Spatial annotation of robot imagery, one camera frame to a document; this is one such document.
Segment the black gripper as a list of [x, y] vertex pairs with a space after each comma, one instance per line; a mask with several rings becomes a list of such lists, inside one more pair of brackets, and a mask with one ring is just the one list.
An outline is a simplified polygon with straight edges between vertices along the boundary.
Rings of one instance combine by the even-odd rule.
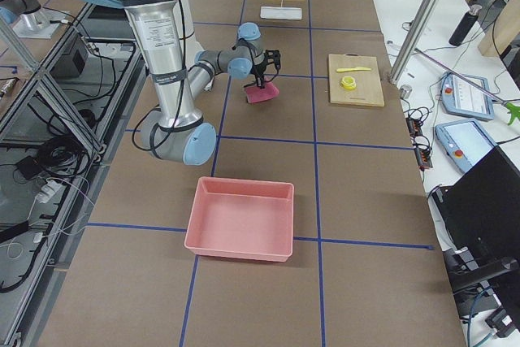
[[252, 69], [252, 73], [254, 76], [254, 83], [257, 84], [257, 87], [259, 89], [264, 89], [264, 83], [265, 83], [265, 70], [266, 67], [263, 65], [254, 65]]

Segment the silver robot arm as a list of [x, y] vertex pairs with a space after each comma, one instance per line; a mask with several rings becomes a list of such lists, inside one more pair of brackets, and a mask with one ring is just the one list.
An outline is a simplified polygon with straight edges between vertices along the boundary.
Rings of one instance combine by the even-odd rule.
[[242, 24], [230, 50], [204, 50], [189, 67], [177, 31], [174, 9], [182, 0], [81, 0], [122, 9], [154, 83], [158, 108], [142, 124], [141, 141], [155, 158], [202, 165], [215, 150], [217, 133], [195, 107], [195, 97], [221, 73], [250, 75], [264, 82], [267, 51], [259, 27]]

